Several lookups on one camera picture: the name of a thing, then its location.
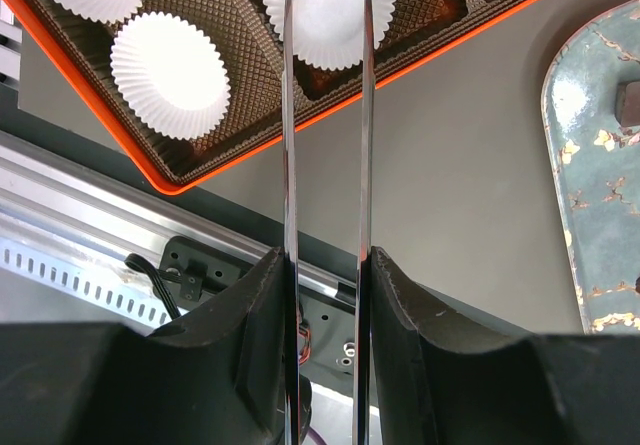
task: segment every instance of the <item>black mounting bracket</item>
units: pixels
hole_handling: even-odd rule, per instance
[[[216,294],[233,285],[251,264],[187,237],[173,237],[164,247],[159,271],[180,284],[180,298],[198,302],[203,291]]]

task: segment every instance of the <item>brown plastic tray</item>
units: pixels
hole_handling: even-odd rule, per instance
[[[53,0],[5,0],[90,108],[156,188],[180,193],[281,136],[282,46],[262,0],[146,0],[139,13],[163,11],[202,29],[220,51],[231,85],[221,125],[196,140],[162,136],[128,107],[111,77],[110,47],[120,24],[76,17]],[[380,85],[469,38],[532,0],[397,0],[376,51]],[[327,72],[297,61],[296,123],[308,126],[351,103],[361,67]]]

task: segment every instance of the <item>metal tongs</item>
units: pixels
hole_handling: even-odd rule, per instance
[[[298,224],[293,95],[293,0],[285,0],[282,128],[284,136],[284,256],[285,256],[285,443],[300,445],[298,351]],[[356,355],[353,391],[354,445],[369,443],[369,381],[371,377],[371,155],[373,143],[373,11],[364,0],[362,73],[362,144],[360,165],[360,246],[356,280]]]

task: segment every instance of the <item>blue painted metal object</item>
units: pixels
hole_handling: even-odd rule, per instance
[[[640,80],[640,0],[595,18],[556,56],[542,115],[586,332],[640,333],[640,127],[615,118]]]

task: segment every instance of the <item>screw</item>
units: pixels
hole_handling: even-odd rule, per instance
[[[353,342],[346,342],[344,344],[344,354],[349,357],[349,358],[353,358],[356,356],[356,344]]]

